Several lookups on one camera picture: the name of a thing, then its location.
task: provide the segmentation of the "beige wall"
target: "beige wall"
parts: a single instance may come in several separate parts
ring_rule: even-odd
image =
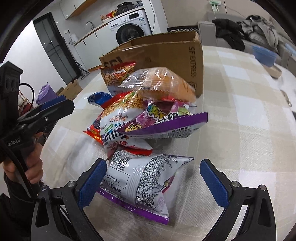
[[[169,27],[197,25],[198,21],[206,21],[206,12],[212,11],[207,0],[161,0]],[[260,15],[269,19],[269,14],[257,3],[250,0],[225,0],[227,13],[244,17]],[[218,6],[221,13],[225,13],[224,6]]]

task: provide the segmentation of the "black jacket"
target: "black jacket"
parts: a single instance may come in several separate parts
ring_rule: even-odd
[[[229,19],[214,19],[212,21],[216,25],[217,38],[223,38],[231,46],[231,48],[244,51],[242,27]]]
[[[30,240],[35,201],[28,197],[19,183],[12,182],[5,174],[9,197],[0,196],[0,240]]]

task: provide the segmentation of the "gray sofa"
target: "gray sofa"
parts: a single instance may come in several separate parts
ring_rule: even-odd
[[[235,16],[235,15],[226,14],[226,13],[219,13],[219,12],[215,14],[214,12],[207,12],[207,18],[208,18],[208,21],[198,22],[200,39],[201,39],[202,45],[231,48],[230,45],[223,38],[216,37],[216,26],[214,23],[212,23],[212,20],[217,18],[223,18],[223,19],[229,19],[234,22],[237,22],[237,21],[243,21],[244,18],[240,16]],[[295,45],[292,43],[291,39],[286,34],[286,32],[280,27],[280,25],[274,19],[270,19],[270,20],[274,23],[280,38],[279,44],[277,47],[278,57],[276,59],[276,63],[283,66],[284,68],[287,68],[288,61],[289,59],[291,59],[292,53],[288,51],[288,49],[286,49],[285,43],[289,43],[290,45],[293,45],[293,48],[295,47]],[[244,52],[253,54],[252,46],[256,44],[249,42],[247,40],[243,40],[243,42],[245,44]]]

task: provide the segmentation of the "faucet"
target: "faucet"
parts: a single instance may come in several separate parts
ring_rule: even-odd
[[[88,21],[88,22],[86,22],[86,26],[87,26],[88,23],[91,23],[91,25],[92,25],[91,29],[93,30],[94,29],[94,24],[91,21]]]

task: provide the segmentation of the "purple plastic bag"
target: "purple plastic bag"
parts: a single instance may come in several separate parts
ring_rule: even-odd
[[[48,102],[49,100],[54,99],[57,97],[57,94],[54,92],[54,90],[50,87],[50,85],[47,84],[45,86],[42,86],[41,90],[39,91],[36,104],[44,104],[45,102]]]

